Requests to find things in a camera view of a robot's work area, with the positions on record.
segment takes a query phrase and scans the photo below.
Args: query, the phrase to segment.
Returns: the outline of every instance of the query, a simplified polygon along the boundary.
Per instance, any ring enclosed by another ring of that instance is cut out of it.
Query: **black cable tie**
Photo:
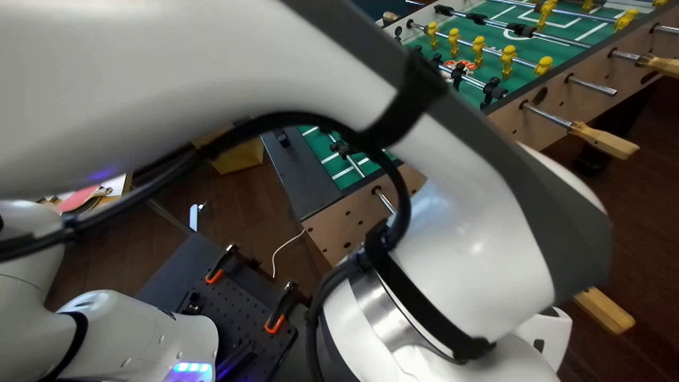
[[[405,79],[398,97],[371,128],[358,134],[358,148],[398,144],[445,91],[449,85],[434,65],[421,56],[408,56]]]

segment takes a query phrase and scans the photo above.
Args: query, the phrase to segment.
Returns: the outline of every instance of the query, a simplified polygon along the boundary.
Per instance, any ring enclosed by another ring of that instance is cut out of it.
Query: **foosball rod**
[[[542,35],[538,32],[536,25],[526,25],[526,23],[504,23],[504,22],[495,22],[491,20],[488,16],[483,16],[483,14],[459,14],[455,10],[453,7],[443,7],[443,4],[438,4],[436,7],[436,14],[440,16],[445,16],[445,17],[463,17],[463,20],[470,20],[477,25],[491,25],[495,31],[510,31],[514,32],[515,36],[529,36],[529,38],[539,38],[539,41],[547,41],[547,43],[558,43],[558,45],[569,45],[569,48],[580,48],[580,50],[591,50],[591,45],[583,45],[583,43],[578,43],[578,41],[569,41],[569,38],[558,38],[558,36],[553,36],[553,35]]]
[[[485,48],[485,54],[491,54],[491,56],[495,56],[495,57],[501,57],[501,56],[504,56],[504,51],[497,50],[497,48]],[[526,69],[531,69],[531,71],[538,69],[536,65],[531,65],[531,62],[526,62],[526,59],[521,59],[521,57],[514,57],[514,62],[521,65],[521,67],[526,67]]]
[[[634,62],[634,67],[658,71],[665,76],[679,79],[679,59],[674,59],[674,57],[640,56],[640,54],[621,51],[621,50],[613,50],[609,57]]]
[[[334,144],[340,143],[334,134],[328,134],[328,138],[329,138]],[[351,156],[343,156],[343,157],[358,173],[362,178],[365,178],[362,165],[358,165]]]
[[[633,153],[640,152],[640,146],[631,140],[624,140],[624,138],[613,136],[602,130],[594,130],[594,128],[586,125],[583,121],[566,121],[563,117],[550,114],[542,108],[532,107],[529,101],[524,101],[521,108],[547,120],[558,128],[564,128],[571,136],[586,140],[591,146],[596,146],[598,152],[602,152],[616,160],[628,160]]]
[[[514,2],[514,0],[492,0],[492,2],[539,10],[539,4],[531,4],[531,2]],[[564,9],[555,9],[553,14],[571,16],[571,17],[580,17],[580,20],[593,20],[593,22],[601,22],[601,23],[616,23],[616,20],[598,17],[598,16],[591,16],[591,14],[576,14],[576,10],[564,10]]]
[[[618,96],[616,88],[607,88],[607,85],[598,85],[598,84],[591,84],[591,80],[578,79],[574,72],[564,79],[564,84],[574,84],[574,85],[598,91],[598,94],[609,96],[609,97]]]
[[[422,23],[416,23],[416,22],[409,22],[409,23],[405,23],[405,28],[408,31],[422,31],[425,32],[425,25]],[[466,48],[474,48],[470,41],[466,41],[466,38],[461,38],[459,41],[461,45],[466,45]],[[504,54],[501,54],[501,50],[497,50],[497,48],[485,48],[485,54],[491,54],[491,56],[495,56],[495,57],[501,57]],[[515,57],[514,59],[515,65],[521,65],[521,67],[526,67],[526,69],[538,69],[536,65],[531,65],[531,62],[524,62],[524,59],[521,59],[521,57]]]

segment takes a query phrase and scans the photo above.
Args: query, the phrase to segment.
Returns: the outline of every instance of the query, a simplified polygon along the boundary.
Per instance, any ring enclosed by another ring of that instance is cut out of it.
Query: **metal rod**
[[[580,41],[566,41],[566,38],[558,38],[558,36],[553,36],[553,35],[542,35],[542,32],[536,32],[536,38],[550,41],[550,43],[561,43],[561,45],[569,45],[569,48],[580,48],[580,50],[591,50],[593,48],[593,45],[583,45]]]
[[[637,56],[637,54],[618,51],[618,50],[612,51],[612,57],[622,57],[622,59],[628,59],[628,62],[640,62],[641,59],[641,56]]]
[[[501,56],[504,56],[501,50],[497,50],[497,48],[485,48],[485,54],[491,54],[491,56],[495,56],[495,57],[501,57]],[[521,67],[532,69],[532,71],[538,69],[536,65],[524,62],[524,59],[521,59],[521,57],[515,57],[514,62],[521,65]]]
[[[389,214],[398,214],[398,209],[390,204],[390,199],[383,193],[380,187],[375,187],[374,193],[379,195],[379,199],[383,202],[383,206],[389,210]]]
[[[654,35],[656,35],[656,32],[660,32],[660,35],[674,35],[674,36],[679,36],[679,28],[662,25],[662,23],[654,25],[654,31],[652,31],[652,32],[654,32]]]
[[[492,0],[492,2],[511,4],[511,7],[524,7],[524,9],[536,9],[536,10],[539,10],[536,4],[529,4],[529,2],[511,2],[511,0]],[[596,16],[591,16],[591,14],[574,14],[574,10],[564,10],[564,9],[555,9],[553,14],[571,16],[571,17],[581,17],[581,20],[594,20],[594,22],[602,22],[602,23],[616,23],[616,20],[596,17]]]
[[[531,111],[531,112],[536,112],[536,114],[539,114],[539,117],[544,117],[544,120],[547,120],[547,121],[553,121],[553,123],[556,123],[556,125],[561,125],[561,128],[564,128],[564,130],[574,130],[574,123],[571,123],[571,121],[561,120],[561,117],[556,117],[556,114],[550,114],[550,112],[542,111],[542,108],[536,108],[536,107],[529,104],[529,103],[524,103],[521,108]]]
[[[346,156],[344,160],[358,173],[362,178],[365,178],[365,175],[362,173],[362,165],[356,165],[356,162],[351,156]]]
[[[578,76],[574,76],[574,75],[566,76],[566,84],[576,84],[576,85],[580,85],[580,88],[598,91],[598,94],[609,96],[609,97],[618,96],[618,90],[616,90],[616,88],[591,84],[591,80],[578,79]]]
[[[510,31],[510,23],[497,22],[497,20],[488,20],[487,25],[497,28],[497,31]],[[569,41],[569,38],[561,38],[561,36],[553,36],[553,35],[542,35],[536,32],[532,35],[539,41],[550,41],[550,43],[561,43],[561,45],[569,45],[569,48],[580,48],[580,50],[591,50],[591,45],[578,43],[578,41]]]

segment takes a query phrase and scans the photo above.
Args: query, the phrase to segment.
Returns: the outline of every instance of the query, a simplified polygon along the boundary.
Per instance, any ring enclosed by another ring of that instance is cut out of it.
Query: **foosball player figure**
[[[510,76],[511,76],[514,59],[515,59],[515,48],[514,48],[514,45],[508,45],[508,48],[504,50],[504,56],[501,56],[501,62],[504,62],[504,79],[510,79]]]
[[[455,65],[455,71],[450,72],[450,79],[453,79],[453,88],[459,91],[461,90],[461,84],[463,84],[463,76],[468,75],[468,69],[463,62]]]
[[[501,90],[501,79],[492,76],[485,88],[483,111],[488,108],[492,104],[492,101],[501,101],[506,96],[508,96],[508,90]]]
[[[461,54],[461,31],[459,28],[453,28],[449,32],[449,45],[450,45],[450,56],[459,57],[459,54]]]
[[[442,54],[436,54],[436,56],[431,57],[431,65],[440,71],[440,69],[443,67]]]
[[[487,38],[485,36],[475,36],[472,43],[472,51],[474,51],[474,65],[477,69],[483,69],[485,65],[485,50],[487,50]]]
[[[547,20],[550,20],[550,17],[553,17],[553,14],[555,14],[555,7],[556,7],[556,2],[555,2],[555,0],[547,0],[544,7],[539,7],[539,22],[538,22],[538,31],[545,31]]]
[[[544,76],[545,72],[550,72],[555,67],[555,59],[550,56],[542,57],[536,67],[536,75]]]
[[[637,16],[640,16],[637,9],[626,9],[622,14],[622,17],[616,20],[616,31],[621,32],[621,31],[628,28],[637,20]]]
[[[425,35],[428,36],[428,45],[431,50],[438,50],[440,48],[440,23],[438,22],[428,22],[427,28],[425,28]]]

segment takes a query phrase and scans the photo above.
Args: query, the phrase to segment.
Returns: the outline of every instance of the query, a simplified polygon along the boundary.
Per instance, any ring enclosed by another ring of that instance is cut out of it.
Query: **wire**
[[[276,266],[279,252],[285,250],[288,245],[297,243],[303,234],[305,234],[305,229],[302,229],[297,235],[285,241],[285,243],[273,252],[273,278],[279,276],[279,266]]]
[[[159,190],[177,181],[181,175],[198,169],[203,160],[215,160],[223,152],[229,152],[239,146],[240,143],[252,140],[265,132],[285,128],[285,125],[322,125],[328,130],[336,130],[343,134],[343,138],[354,146],[356,152],[363,152],[371,162],[375,162],[390,183],[396,185],[398,199],[399,199],[399,213],[396,216],[396,224],[385,231],[380,239],[385,249],[390,250],[398,247],[398,243],[405,235],[409,216],[412,216],[412,206],[409,206],[409,195],[405,181],[398,165],[386,157],[383,146],[375,146],[371,140],[363,140],[362,134],[354,130],[321,114],[313,112],[273,112],[263,114],[250,121],[240,123],[239,128],[229,130],[225,136],[213,140],[210,144],[190,152],[183,162],[178,162],[174,169],[166,170],[159,175],[156,181],[151,181],[146,187],[140,187],[120,204],[113,204],[111,209],[99,213],[99,214],[85,214],[85,218],[74,216],[72,221],[66,221],[62,229],[52,231],[47,235],[19,235],[10,241],[0,241],[0,263],[35,256],[47,247],[69,243],[79,239],[83,231],[99,228],[107,218],[122,214],[123,210],[129,210],[132,206],[148,199],[156,195]],[[322,371],[321,371],[321,362],[319,362],[319,348],[317,348],[317,329],[319,329],[319,317],[322,311],[325,299],[332,296],[332,291],[346,278],[352,278],[368,268],[362,263],[363,256],[352,256],[346,261],[343,261],[321,284],[321,288],[315,293],[313,305],[309,311],[309,343],[305,343],[305,355],[309,355],[309,366],[317,382],[322,382]]]

